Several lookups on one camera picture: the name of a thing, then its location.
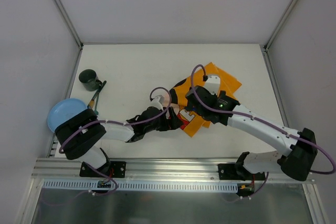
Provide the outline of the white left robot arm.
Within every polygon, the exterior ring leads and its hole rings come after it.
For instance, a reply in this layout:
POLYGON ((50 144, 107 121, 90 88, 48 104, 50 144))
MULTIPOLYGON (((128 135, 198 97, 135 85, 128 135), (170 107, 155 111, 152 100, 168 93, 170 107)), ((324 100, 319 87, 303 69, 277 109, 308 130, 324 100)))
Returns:
POLYGON ((124 123, 99 120, 92 109, 86 109, 55 129, 60 143, 59 151, 68 160, 76 160, 91 166, 99 177, 108 174, 110 162, 102 148, 96 143, 106 136, 112 140, 134 143, 152 131, 165 132, 183 126, 172 107, 151 105, 140 115, 124 123))

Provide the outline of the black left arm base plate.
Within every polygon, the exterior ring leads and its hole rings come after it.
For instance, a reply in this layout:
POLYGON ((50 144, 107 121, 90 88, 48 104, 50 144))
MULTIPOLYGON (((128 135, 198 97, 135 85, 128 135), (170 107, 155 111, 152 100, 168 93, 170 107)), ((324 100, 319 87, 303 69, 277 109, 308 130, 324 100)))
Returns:
MULTIPOLYGON (((97 171, 112 178, 125 178, 127 163, 124 161, 110 161, 102 167, 97 168, 97 171)), ((103 177, 102 175, 91 169, 86 163, 81 164, 80 177, 103 177)))

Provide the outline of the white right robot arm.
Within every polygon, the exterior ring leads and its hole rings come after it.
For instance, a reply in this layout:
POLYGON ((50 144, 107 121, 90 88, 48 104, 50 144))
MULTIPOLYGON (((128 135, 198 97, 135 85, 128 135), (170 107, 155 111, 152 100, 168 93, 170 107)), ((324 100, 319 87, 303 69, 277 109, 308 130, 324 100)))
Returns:
POLYGON ((304 128, 298 131, 272 124, 227 96, 225 91, 215 95, 204 87, 196 86, 185 97, 187 110, 193 110, 204 120, 242 130, 275 149, 268 153, 242 153, 235 166, 238 178, 245 180, 253 173, 280 169, 297 181, 307 179, 318 152, 312 130, 304 128))

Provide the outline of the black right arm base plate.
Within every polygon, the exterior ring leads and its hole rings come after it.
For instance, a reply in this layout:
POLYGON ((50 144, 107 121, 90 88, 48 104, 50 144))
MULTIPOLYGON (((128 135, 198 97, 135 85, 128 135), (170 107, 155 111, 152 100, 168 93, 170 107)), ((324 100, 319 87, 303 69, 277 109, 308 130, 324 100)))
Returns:
POLYGON ((236 168, 236 165, 233 163, 221 163, 217 165, 218 176, 220 180, 256 180, 262 181, 265 180, 265 173, 256 173, 252 174, 247 171, 245 168, 241 167, 239 169, 236 168))

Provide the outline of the orange cartoon cloth placemat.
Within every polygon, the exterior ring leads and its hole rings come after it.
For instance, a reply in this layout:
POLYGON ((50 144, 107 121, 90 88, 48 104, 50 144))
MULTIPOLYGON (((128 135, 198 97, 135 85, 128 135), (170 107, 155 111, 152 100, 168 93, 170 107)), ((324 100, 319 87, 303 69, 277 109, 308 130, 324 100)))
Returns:
POLYGON ((189 137, 193 137, 200 128, 210 126, 210 121, 205 121, 201 116, 195 112, 187 111, 187 99, 185 95, 191 88, 191 82, 195 86, 202 86, 209 90, 211 94, 218 95, 221 90, 226 91, 226 95, 233 98, 234 93, 241 87, 241 83, 226 71, 218 68, 213 63, 209 63, 204 67, 207 80, 203 80, 203 70, 200 69, 194 73, 194 77, 187 77, 178 82, 173 88, 170 89, 172 97, 171 106, 174 109, 177 117, 182 121, 180 127, 184 133, 189 137))

